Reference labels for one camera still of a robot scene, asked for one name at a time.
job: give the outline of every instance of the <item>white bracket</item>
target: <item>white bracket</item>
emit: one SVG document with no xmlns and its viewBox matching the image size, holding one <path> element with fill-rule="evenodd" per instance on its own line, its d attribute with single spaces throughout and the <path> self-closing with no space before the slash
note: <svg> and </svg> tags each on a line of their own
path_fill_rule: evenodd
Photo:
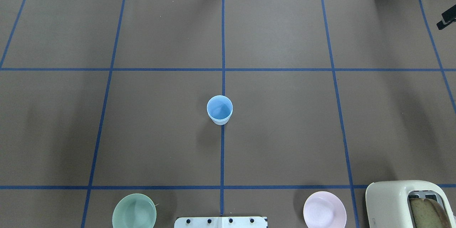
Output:
<svg viewBox="0 0 456 228">
<path fill-rule="evenodd" d="M 268 228 L 267 217 L 178 218 L 174 228 Z"/>
</svg>

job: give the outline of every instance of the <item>blue tape line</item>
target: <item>blue tape line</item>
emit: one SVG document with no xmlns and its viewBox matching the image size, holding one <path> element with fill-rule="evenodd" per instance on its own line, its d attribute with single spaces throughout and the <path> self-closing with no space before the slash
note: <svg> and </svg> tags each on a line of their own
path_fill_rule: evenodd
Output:
<svg viewBox="0 0 456 228">
<path fill-rule="evenodd" d="M 437 184 L 437 186 L 441 187 L 441 188 L 455 188 L 456 184 L 455 183 L 452 183 L 452 184 Z"/>
<path fill-rule="evenodd" d="M 455 188 L 456 184 L 455 183 L 443 183 L 443 184 L 437 184 L 437 186 L 440 188 Z M 355 189 L 366 189 L 367 187 L 368 187 L 367 184 L 353 186 L 353 188 L 355 188 Z"/>
<path fill-rule="evenodd" d="M 226 185 L 227 190 L 350 189 L 350 185 Z"/>
<path fill-rule="evenodd" d="M 110 71 L 110 68 L 0 68 L 0 71 Z M 115 72 L 222 72 L 221 68 L 113 68 Z M 441 72 L 442 69 L 390 69 L 390 68 L 226 68 L 225 72 Z M 456 69 L 444 69 L 455 72 Z"/>
<path fill-rule="evenodd" d="M 334 81 L 334 90 L 336 91 L 337 109 L 339 111 L 339 121 L 341 124 L 343 144 L 344 144 L 344 149 L 345 149 L 345 161 L 347 163 L 348 180 L 350 182 L 350 192 L 352 194 L 353 212 L 355 214 L 356 228 L 359 228 L 358 208 L 356 206 L 355 190 L 353 189 L 352 168 L 350 166 L 350 157 L 348 154 L 347 137 L 345 136 L 345 126 L 343 123 L 342 107 L 341 107 L 341 102 L 340 102 L 340 98 L 339 98 L 339 88 L 337 86 L 336 71 L 334 69 L 334 58 L 332 56 L 331 39 L 329 37 L 329 28 L 328 28 L 328 20 L 326 17 L 325 0 L 321 0 L 321 8 L 323 10 L 323 19 L 325 22 L 326 41 L 328 43 L 329 59 L 331 61 L 332 80 Z"/>
<path fill-rule="evenodd" d="M 225 125 L 221 128 L 221 144 L 220 144 L 220 216 L 224 212 L 224 187 L 225 187 Z"/>
<path fill-rule="evenodd" d="M 227 72 L 330 72 L 330 68 L 228 68 Z"/>
<path fill-rule="evenodd" d="M 440 69 L 335 68 L 336 72 L 439 72 Z"/>
<path fill-rule="evenodd" d="M 8 37 L 8 42 L 6 43 L 5 50 L 3 51 L 3 56 L 0 61 L 0 68 L 3 66 L 3 62 L 5 61 L 6 53 L 8 53 L 8 48 L 10 48 L 11 39 L 13 39 L 14 31 L 16 30 L 17 23 L 19 22 L 19 18 L 21 17 L 21 13 L 22 13 L 22 10 L 24 9 L 25 4 L 26 4 L 26 0 L 22 0 L 21 7 L 19 8 L 19 12 L 17 13 L 13 28 L 11 29 L 10 37 Z"/>
<path fill-rule="evenodd" d="M 95 150 L 93 151 L 92 168 L 90 171 L 90 178 L 89 178 L 89 182 L 88 182 L 86 202 L 84 204 L 84 212 L 83 212 L 83 219 L 81 222 L 81 228 L 85 227 L 85 220 L 87 217 L 88 203 L 90 201 L 90 192 L 91 192 L 91 188 L 92 188 L 92 184 L 93 184 L 93 174 L 95 173 L 95 165 L 97 163 L 98 147 L 100 145 L 101 131 L 103 129 L 104 113 L 106 112 L 106 104 L 108 102 L 109 87 L 111 84 L 111 78 L 112 78 L 112 74 L 113 74 L 115 54 L 117 51 L 117 42 L 119 41 L 120 27 L 122 25 L 122 16 L 124 14 L 124 6 L 125 6 L 125 0 L 122 0 L 122 7 L 120 8 L 119 22 L 117 24 L 117 32 L 116 32 L 115 41 L 114 41 L 113 54 L 111 57 L 111 66 L 110 66 L 109 75 L 108 75 L 108 82 L 106 83 L 106 91 L 104 93 L 104 101 L 103 101 L 103 108 L 101 110 L 100 124 L 98 126 L 97 140 L 96 140 L 96 144 L 95 144 Z"/>
<path fill-rule="evenodd" d="M 432 43 L 432 47 L 434 48 L 435 57 L 437 58 L 437 62 L 439 63 L 440 71 L 442 72 L 443 80 L 445 81 L 446 90 L 448 91 L 448 95 L 450 96 L 451 104 L 453 105 L 453 111 L 456 113 L 455 100 L 453 98 L 453 94 L 451 93 L 450 85 L 448 84 L 448 80 L 446 80 L 445 71 L 443 70 L 443 65 L 442 65 L 442 62 L 440 60 L 440 56 L 439 56 L 439 53 L 437 51 L 437 47 L 435 46 L 434 37 L 432 36 L 432 33 L 430 31 L 430 28 L 429 28 L 429 24 L 427 22 L 425 10 L 423 8 L 423 3 L 422 3 L 421 0 L 418 0 L 418 2 L 420 3 L 421 14 L 423 15 L 423 20 L 425 21 L 426 29 L 428 31 L 429 38 L 430 38 L 430 41 Z"/>
<path fill-rule="evenodd" d="M 92 186 L 93 190 L 218 190 L 218 185 L 195 186 Z"/>
<path fill-rule="evenodd" d="M 113 71 L 153 71 L 153 72 L 221 72 L 220 68 L 114 68 Z"/>
<path fill-rule="evenodd" d="M 222 0 L 222 95 L 225 95 L 225 0 Z"/>
<path fill-rule="evenodd" d="M 225 0 L 222 0 L 222 95 L 225 95 Z M 223 216 L 225 206 L 225 125 L 220 129 L 220 216 Z"/>
<path fill-rule="evenodd" d="M 109 68 L 0 68 L 0 71 L 33 72 L 107 72 Z"/>
<path fill-rule="evenodd" d="M 456 184 L 437 184 L 441 188 L 456 188 Z M 353 185 L 354 189 L 366 189 L 368 185 Z M 219 190 L 219 185 L 189 186 L 92 186 L 92 190 Z M 225 185 L 225 190 L 320 190 L 351 189 L 350 185 Z M 86 190 L 88 186 L 3 185 L 0 190 Z"/>
<path fill-rule="evenodd" d="M 0 190 L 86 190 L 88 186 L 5 185 Z"/>
<path fill-rule="evenodd" d="M 353 185 L 354 189 L 366 189 L 367 187 L 368 187 L 367 184 Z"/>
</svg>

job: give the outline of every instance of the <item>black device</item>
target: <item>black device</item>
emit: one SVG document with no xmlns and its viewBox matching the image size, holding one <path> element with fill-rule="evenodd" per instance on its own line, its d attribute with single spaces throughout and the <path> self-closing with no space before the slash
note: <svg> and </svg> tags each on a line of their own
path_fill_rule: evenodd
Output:
<svg viewBox="0 0 456 228">
<path fill-rule="evenodd" d="M 437 23 L 437 27 L 442 30 L 453 22 L 456 22 L 456 4 L 442 13 L 442 20 Z"/>
</svg>

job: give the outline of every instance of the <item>green bowl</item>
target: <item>green bowl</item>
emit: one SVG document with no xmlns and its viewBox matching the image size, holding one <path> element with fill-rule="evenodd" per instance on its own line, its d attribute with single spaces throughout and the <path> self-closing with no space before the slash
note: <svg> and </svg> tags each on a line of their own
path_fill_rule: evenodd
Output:
<svg viewBox="0 0 456 228">
<path fill-rule="evenodd" d="M 153 228 L 157 219 L 154 202 L 135 193 L 119 201 L 113 213 L 113 228 Z"/>
</svg>

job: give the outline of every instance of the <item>bread slice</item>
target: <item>bread slice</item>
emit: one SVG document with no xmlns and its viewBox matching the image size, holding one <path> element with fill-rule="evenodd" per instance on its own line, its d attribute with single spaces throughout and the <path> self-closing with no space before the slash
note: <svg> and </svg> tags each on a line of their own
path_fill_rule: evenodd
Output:
<svg viewBox="0 0 456 228">
<path fill-rule="evenodd" d="M 445 209 L 437 201 L 422 198 L 409 200 L 416 228 L 451 228 Z"/>
</svg>

